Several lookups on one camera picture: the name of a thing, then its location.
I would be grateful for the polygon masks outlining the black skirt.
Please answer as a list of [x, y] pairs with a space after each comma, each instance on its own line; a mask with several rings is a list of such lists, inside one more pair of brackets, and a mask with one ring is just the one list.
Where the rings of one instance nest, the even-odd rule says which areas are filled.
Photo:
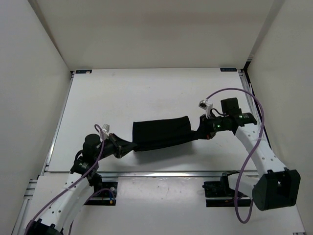
[[188, 116], [133, 123], [135, 152], [172, 147], [198, 140], [202, 133], [191, 129]]

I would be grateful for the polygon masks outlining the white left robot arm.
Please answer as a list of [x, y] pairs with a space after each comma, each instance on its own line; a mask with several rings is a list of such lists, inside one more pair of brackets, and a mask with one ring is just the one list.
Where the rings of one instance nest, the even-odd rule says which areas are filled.
[[89, 134], [61, 192], [40, 209], [28, 223], [26, 235], [62, 235], [70, 228], [75, 215], [91, 196], [102, 192], [102, 181], [97, 174], [98, 162], [110, 155], [122, 158], [137, 147], [115, 134]]

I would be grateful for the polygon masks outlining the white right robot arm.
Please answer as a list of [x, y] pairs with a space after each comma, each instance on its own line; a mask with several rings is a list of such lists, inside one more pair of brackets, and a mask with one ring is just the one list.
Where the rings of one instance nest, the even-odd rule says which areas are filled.
[[213, 104], [208, 100], [199, 102], [205, 110], [196, 131], [197, 139], [212, 139], [217, 132], [231, 131], [251, 154], [258, 178], [245, 175], [238, 180], [238, 172], [225, 173], [221, 177], [220, 191], [230, 196], [238, 188], [240, 195], [253, 200], [261, 211], [291, 207], [296, 204], [300, 174], [289, 170], [274, 154], [268, 142], [259, 137], [257, 121], [251, 113], [243, 113], [236, 98], [221, 101], [222, 115], [213, 114]]

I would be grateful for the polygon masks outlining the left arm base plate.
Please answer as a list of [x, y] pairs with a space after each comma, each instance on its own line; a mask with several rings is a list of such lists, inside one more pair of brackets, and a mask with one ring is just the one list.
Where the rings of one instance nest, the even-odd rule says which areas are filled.
[[85, 202], [86, 206], [115, 206], [118, 181], [116, 178], [103, 178], [97, 175], [91, 186], [94, 193]]

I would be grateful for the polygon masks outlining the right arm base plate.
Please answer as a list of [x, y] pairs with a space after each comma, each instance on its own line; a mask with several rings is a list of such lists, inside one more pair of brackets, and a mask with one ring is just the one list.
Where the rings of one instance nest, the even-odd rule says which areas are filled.
[[228, 176], [238, 171], [224, 172], [219, 181], [205, 181], [202, 188], [206, 197], [207, 208], [230, 208], [235, 204], [235, 190], [229, 187]]

